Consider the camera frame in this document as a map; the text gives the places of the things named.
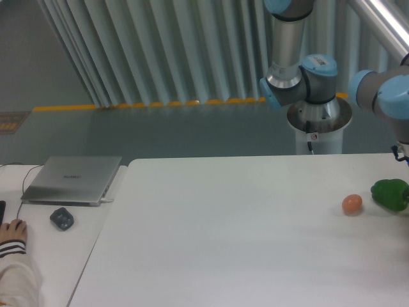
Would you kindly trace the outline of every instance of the yellow stripe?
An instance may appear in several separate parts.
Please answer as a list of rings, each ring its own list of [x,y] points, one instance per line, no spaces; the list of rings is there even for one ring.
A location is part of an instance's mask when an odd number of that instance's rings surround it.
[[[93,105],[83,105],[83,106],[54,106],[54,107],[35,107],[33,112],[39,111],[71,111],[71,110],[95,110],[96,106]]]
[[[339,98],[348,98],[348,94],[347,93],[337,93],[336,95]]]
[[[348,98],[347,93],[337,93],[336,95],[339,98]],[[259,100],[256,100],[255,98],[246,98],[246,99],[240,99],[240,98],[231,98],[227,99],[225,102],[220,99],[210,99],[205,102],[205,104],[248,104],[248,103],[256,103],[256,102],[265,102],[264,97],[260,97]],[[200,104],[200,101],[198,100],[190,100],[186,101],[186,103],[182,104],[180,101],[171,101],[168,103],[166,106],[169,107],[178,107],[178,106],[198,106]],[[164,104],[161,102],[151,102],[148,107],[163,107]],[[128,104],[119,104],[117,106],[111,106],[108,109],[126,109],[126,108],[131,108],[131,107],[145,107],[145,105],[142,102],[138,102],[136,104],[132,104],[131,106]],[[33,109],[33,112],[40,112],[40,111],[72,111],[72,110],[95,110],[97,107],[94,105],[79,105],[79,106],[54,106],[54,107],[35,107]]]

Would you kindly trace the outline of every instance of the sleeve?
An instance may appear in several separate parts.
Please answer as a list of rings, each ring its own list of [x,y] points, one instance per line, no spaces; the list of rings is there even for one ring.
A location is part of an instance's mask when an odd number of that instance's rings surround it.
[[[0,306],[38,307],[38,281],[22,241],[0,245]]]

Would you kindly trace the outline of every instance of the white table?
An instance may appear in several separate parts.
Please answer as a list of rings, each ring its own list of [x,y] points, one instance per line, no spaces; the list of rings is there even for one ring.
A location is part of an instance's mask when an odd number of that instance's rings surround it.
[[[408,214],[371,199],[409,182],[392,154],[133,161],[72,307],[406,306]],[[364,211],[342,213],[359,194]]]
[[[4,222],[17,216],[22,195],[22,182],[33,166],[4,166],[0,168],[0,199],[6,201]],[[28,175],[27,188],[41,168]],[[107,193],[113,199],[127,168],[121,166]],[[100,233],[111,203],[99,207],[66,207],[74,217],[74,224],[67,231],[58,230],[50,221],[50,215],[61,206],[23,205],[19,218],[27,221],[27,253],[34,260],[40,276],[40,306],[67,306]]]

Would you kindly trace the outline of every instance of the silver laptop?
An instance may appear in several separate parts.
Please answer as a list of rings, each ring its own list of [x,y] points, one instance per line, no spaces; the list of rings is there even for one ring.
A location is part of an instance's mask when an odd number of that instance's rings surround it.
[[[50,157],[27,188],[23,203],[99,206],[121,157]]]

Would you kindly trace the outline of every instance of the bell pepper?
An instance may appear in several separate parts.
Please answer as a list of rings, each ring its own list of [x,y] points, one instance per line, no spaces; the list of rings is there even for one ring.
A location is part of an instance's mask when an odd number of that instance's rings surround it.
[[[371,192],[372,199],[389,210],[402,211],[409,205],[409,185],[401,179],[379,180]]]

